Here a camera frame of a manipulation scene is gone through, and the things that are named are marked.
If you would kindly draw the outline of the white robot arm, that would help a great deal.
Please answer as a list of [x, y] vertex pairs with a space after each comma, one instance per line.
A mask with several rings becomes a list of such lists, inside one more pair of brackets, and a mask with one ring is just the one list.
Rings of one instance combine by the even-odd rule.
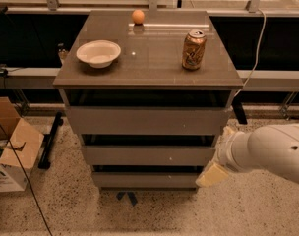
[[226, 128], [196, 184], [210, 187], [225, 180], [229, 173], [257, 169], [299, 184], [299, 124], [267, 125], [250, 133]]

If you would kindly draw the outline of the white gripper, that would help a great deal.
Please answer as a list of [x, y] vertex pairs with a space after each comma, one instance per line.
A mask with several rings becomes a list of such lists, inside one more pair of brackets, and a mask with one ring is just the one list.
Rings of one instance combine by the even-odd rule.
[[210, 187], [220, 183], [229, 176], [225, 169], [233, 173], [245, 173], [253, 170], [255, 163], [248, 150], [249, 137], [250, 133], [234, 131], [226, 126], [215, 153], [217, 163], [209, 162], [197, 178], [196, 184], [199, 187]]

